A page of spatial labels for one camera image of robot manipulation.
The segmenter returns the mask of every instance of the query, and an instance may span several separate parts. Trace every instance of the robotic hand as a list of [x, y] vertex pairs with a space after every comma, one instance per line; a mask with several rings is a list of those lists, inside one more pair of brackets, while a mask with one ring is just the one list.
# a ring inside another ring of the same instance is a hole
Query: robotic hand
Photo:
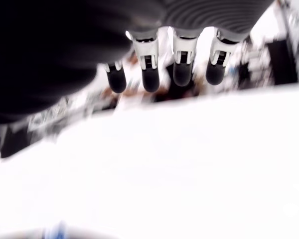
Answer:
[[109, 85], [126, 87], [122, 57], [131, 42], [144, 87], [159, 87], [157, 30], [174, 29], [174, 80], [191, 77], [197, 38], [217, 28], [206, 78], [219, 84], [236, 45], [273, 0], [44, 0], [0, 1], [0, 147], [6, 125], [80, 90], [103, 63]]

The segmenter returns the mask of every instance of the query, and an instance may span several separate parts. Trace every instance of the black object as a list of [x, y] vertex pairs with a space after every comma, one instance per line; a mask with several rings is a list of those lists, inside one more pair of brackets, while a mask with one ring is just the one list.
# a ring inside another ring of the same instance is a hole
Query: black object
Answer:
[[292, 46], [287, 39], [268, 43], [275, 85], [298, 82]]
[[222, 65], [213, 65], [210, 60], [208, 61], [207, 69], [206, 69], [206, 80], [211, 85], [219, 85], [224, 78], [225, 75], [225, 67]]
[[178, 86], [187, 86], [192, 75], [193, 62], [190, 64], [174, 62], [173, 78]]
[[142, 70], [143, 86], [147, 92], [155, 92], [159, 88], [158, 69]]
[[23, 127], [17, 132], [7, 129], [4, 143], [1, 147], [1, 158], [7, 158], [20, 150], [31, 145], [32, 133], [28, 132], [28, 127]]
[[126, 79], [123, 67], [117, 71], [107, 72], [109, 85], [115, 93], [122, 93], [126, 88]]

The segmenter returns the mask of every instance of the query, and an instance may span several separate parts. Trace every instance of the white table surface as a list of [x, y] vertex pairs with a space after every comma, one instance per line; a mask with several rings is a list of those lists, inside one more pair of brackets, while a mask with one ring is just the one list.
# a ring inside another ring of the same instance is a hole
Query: white table surface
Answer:
[[299, 88], [135, 108], [0, 165], [0, 235], [299, 239]]

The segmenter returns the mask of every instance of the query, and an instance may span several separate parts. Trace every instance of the black fingertip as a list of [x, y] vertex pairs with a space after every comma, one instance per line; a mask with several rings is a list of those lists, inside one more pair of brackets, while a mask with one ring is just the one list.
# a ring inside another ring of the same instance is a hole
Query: black fingertip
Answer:
[[173, 78], [175, 84], [181, 87], [188, 85], [192, 74], [192, 66], [193, 63], [177, 64], [176, 62], [174, 62]]
[[109, 85], [115, 93], [122, 93], [126, 88], [126, 79], [123, 67], [119, 71], [107, 72]]
[[155, 92], [159, 88], [158, 69], [142, 70], [143, 85], [147, 92]]
[[211, 85], [219, 85], [225, 75], [225, 67], [222, 65], [213, 65], [210, 60], [208, 61], [207, 69], [206, 69], [206, 80]]

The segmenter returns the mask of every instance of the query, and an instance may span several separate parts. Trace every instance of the white surface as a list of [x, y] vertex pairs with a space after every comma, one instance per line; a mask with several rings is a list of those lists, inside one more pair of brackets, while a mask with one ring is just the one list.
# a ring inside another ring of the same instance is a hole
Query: white surface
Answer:
[[0, 165], [0, 233], [299, 239], [299, 88], [103, 115]]

